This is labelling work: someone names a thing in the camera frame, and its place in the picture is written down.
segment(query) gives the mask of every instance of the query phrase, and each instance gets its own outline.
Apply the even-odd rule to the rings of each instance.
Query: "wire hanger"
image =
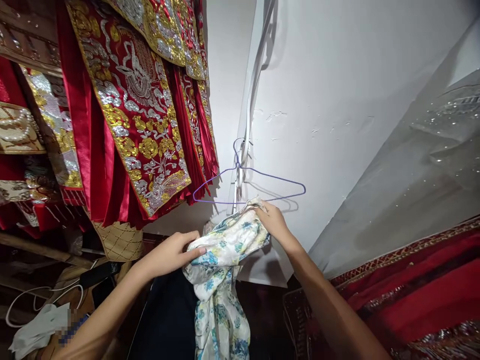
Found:
[[[217,176],[214,176],[214,177],[212,177],[211,179],[205,181],[202,185],[200,185],[200,186],[198,187],[198,189],[196,189],[196,190],[193,192],[193,200],[195,200],[195,201],[197,201],[197,202],[201,202],[201,203],[211,203],[211,204],[227,204],[227,205],[246,204],[245,201],[241,201],[241,202],[208,201],[208,200],[199,200],[199,199],[197,199],[197,198],[195,197],[195,194],[197,193],[197,191],[200,190],[205,184],[211,182],[211,181],[212,181],[213,179],[215,179],[215,178],[218,178],[220,175],[222,175],[223,173],[225,173],[225,172],[227,172],[227,171],[232,171],[232,170],[237,170],[237,169],[252,170],[252,171],[254,171],[254,172],[256,172],[256,173],[259,173],[259,174],[261,174],[261,175],[268,176],[269,178],[279,179],[279,180],[286,181],[286,182],[288,182],[288,183],[297,184],[297,185],[300,185],[300,186],[303,188],[303,191],[302,191],[302,192],[299,192],[299,193],[296,193],[296,194],[293,194],[293,195],[288,195],[288,196],[275,197],[275,198],[271,198],[271,199],[264,200],[264,201],[273,201],[273,200],[293,198],[293,197],[295,197],[295,196],[303,195],[303,194],[305,194],[305,193],[307,192],[307,188],[306,188],[305,185],[303,185],[301,182],[297,182],[297,181],[293,181],[293,180],[288,180],[288,179],[285,179],[285,178],[279,177],[279,176],[269,175],[269,174],[266,174],[266,173],[264,173],[264,172],[255,170],[253,167],[245,167],[245,166],[242,166],[242,165],[240,164],[239,154],[238,154],[237,150],[235,149],[235,145],[236,145],[236,143],[237,143],[238,140],[243,140],[243,143],[245,143],[245,139],[244,139],[243,137],[239,137],[238,139],[236,139],[236,140],[233,142],[233,151],[235,151],[235,167],[225,169],[225,170],[223,170],[221,173],[219,173]]]

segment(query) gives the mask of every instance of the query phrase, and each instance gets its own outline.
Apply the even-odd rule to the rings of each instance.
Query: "clear plastic sheet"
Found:
[[[480,214],[475,29],[472,51],[452,49],[311,248],[327,278]],[[461,51],[469,66],[459,69]]]

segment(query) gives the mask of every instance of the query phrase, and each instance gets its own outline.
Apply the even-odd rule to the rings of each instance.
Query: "white cable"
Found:
[[[90,270],[92,270],[92,269],[95,267],[95,265],[97,264],[97,262],[98,262],[98,259],[93,262],[93,265],[91,266]],[[67,286],[65,286],[65,287],[62,287],[62,288],[60,288],[60,289],[52,289],[50,286],[39,286],[39,287],[34,287],[34,288],[30,289],[30,290],[27,290],[27,291],[22,292],[20,295],[18,295],[18,296],[11,302],[10,306],[8,307],[8,310],[7,310],[6,315],[5,315],[5,322],[6,322],[6,324],[7,324],[9,327],[11,327],[11,328],[22,328],[22,327],[24,327],[24,326],[26,325],[26,324],[23,324],[23,325],[15,325],[15,324],[11,323],[11,322],[10,322],[10,311],[12,311],[12,307],[14,306],[15,302],[17,301],[17,299],[18,299],[19,297],[21,297],[23,294],[28,294],[28,293],[30,293],[30,292],[32,292],[32,291],[34,291],[34,290],[38,290],[38,289],[47,289],[47,290],[49,290],[49,291],[51,291],[51,292],[57,292],[57,291],[62,291],[62,290],[65,290],[65,289],[66,289],[59,297],[57,297],[54,301],[51,302],[52,304],[54,304],[54,303],[56,303],[62,296],[64,296],[66,293],[70,292],[72,289],[80,288],[80,300],[78,301],[78,305],[76,306],[76,309],[78,310],[78,309],[80,308],[80,305],[82,304],[83,299],[84,299],[84,288],[83,288],[83,286],[80,285],[80,284],[74,285],[74,284],[78,283],[79,281],[80,281],[80,279],[78,278],[77,280],[75,280],[75,281],[72,282],[71,284],[69,284],[69,285],[67,285]],[[41,309],[45,306],[45,304],[43,304],[40,308],[36,308],[36,307],[35,307],[36,301],[37,301],[37,295],[34,294],[34,295],[33,295],[33,310],[34,310],[34,311],[39,311],[39,310],[41,310]]]

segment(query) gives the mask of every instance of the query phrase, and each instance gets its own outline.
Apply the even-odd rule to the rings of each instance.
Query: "dark fabric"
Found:
[[[129,360],[195,358],[194,287],[178,269],[157,277],[148,295]]]

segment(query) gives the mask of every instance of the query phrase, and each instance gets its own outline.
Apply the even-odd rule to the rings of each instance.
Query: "floral fabric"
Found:
[[[270,234],[252,211],[259,197],[227,217],[188,250],[206,253],[183,270],[200,300],[195,310],[195,358],[198,360],[249,359],[250,327],[237,298],[235,280],[240,261],[270,242]]]

